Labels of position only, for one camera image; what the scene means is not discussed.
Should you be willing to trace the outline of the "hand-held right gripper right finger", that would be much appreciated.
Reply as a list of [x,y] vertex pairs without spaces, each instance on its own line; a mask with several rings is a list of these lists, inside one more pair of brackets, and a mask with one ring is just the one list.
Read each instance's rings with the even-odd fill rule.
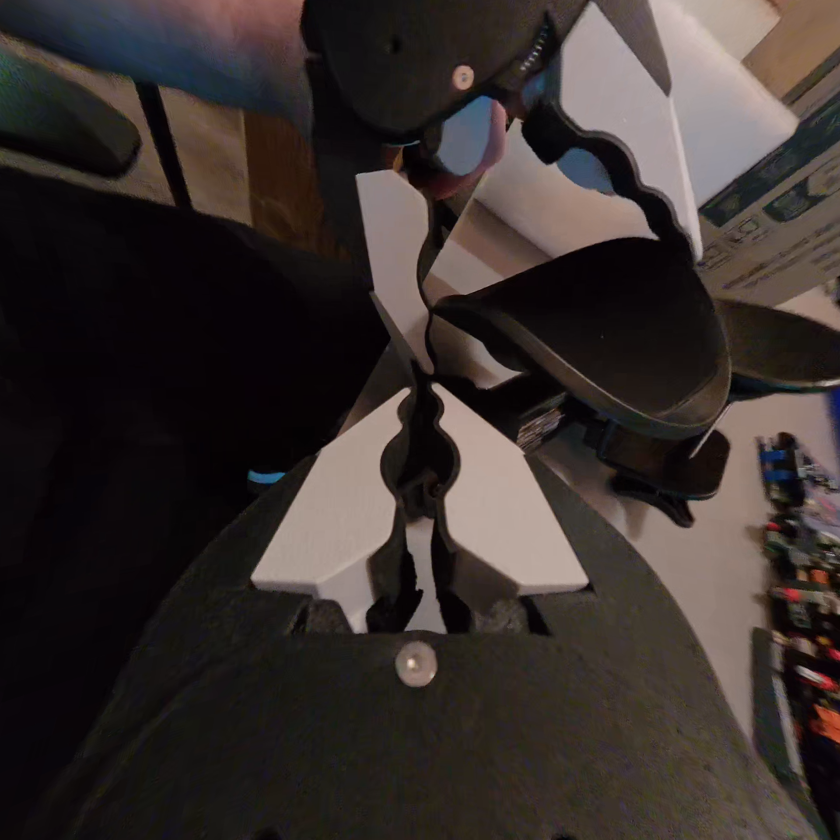
[[502,603],[589,585],[518,446],[441,384],[429,386],[434,441],[451,456],[434,493],[430,558],[448,631],[478,629]]

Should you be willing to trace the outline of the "printed lego box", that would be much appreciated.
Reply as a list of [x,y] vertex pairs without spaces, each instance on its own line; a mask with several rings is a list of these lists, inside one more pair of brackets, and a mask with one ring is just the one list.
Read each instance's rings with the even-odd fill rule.
[[775,307],[838,280],[838,52],[791,95],[792,136],[700,208],[714,298]]

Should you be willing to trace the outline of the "person's left forearm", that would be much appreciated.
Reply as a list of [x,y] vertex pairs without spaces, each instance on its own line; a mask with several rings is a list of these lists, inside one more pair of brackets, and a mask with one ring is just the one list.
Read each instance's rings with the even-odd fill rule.
[[308,134],[300,1],[2,1],[7,35]]

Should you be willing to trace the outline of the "pile of lego pieces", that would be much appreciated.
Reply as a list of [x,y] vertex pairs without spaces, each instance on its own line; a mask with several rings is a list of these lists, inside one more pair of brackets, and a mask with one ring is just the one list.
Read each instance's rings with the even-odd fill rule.
[[838,781],[839,487],[794,435],[757,439],[771,514],[762,530],[770,565],[771,668],[786,745],[801,778]]

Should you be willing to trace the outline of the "black table leg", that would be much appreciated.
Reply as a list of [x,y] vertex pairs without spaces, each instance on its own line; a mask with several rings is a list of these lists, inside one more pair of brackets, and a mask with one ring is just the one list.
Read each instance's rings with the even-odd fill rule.
[[134,80],[133,85],[173,204],[175,207],[192,211],[193,201],[175,146],[161,90],[157,85],[147,81]]

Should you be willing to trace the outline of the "person's left hand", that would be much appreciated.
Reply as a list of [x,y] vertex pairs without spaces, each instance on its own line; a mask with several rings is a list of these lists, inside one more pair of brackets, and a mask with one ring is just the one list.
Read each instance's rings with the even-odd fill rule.
[[502,105],[481,97],[442,125],[427,190],[435,199],[474,187],[504,155],[508,116]]

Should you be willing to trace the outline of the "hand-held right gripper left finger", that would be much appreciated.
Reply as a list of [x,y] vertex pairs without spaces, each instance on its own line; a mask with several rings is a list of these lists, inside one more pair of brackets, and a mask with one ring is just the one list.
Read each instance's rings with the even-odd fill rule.
[[251,582],[336,602],[356,633],[399,633],[421,600],[395,479],[407,453],[403,388],[317,455]]

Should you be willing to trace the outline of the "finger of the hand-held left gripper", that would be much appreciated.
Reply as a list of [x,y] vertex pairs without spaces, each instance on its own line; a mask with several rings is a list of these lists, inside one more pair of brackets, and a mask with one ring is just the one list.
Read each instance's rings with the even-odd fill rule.
[[547,2],[546,13],[557,47],[523,139],[547,165],[573,148],[592,154],[650,231],[697,262],[697,205],[650,2]]
[[424,287],[431,276],[432,303],[454,292],[429,268],[422,254],[430,234],[426,199],[401,175],[380,170],[355,177],[373,291],[371,297],[407,369],[412,363],[438,377],[434,352],[427,349],[431,315]]

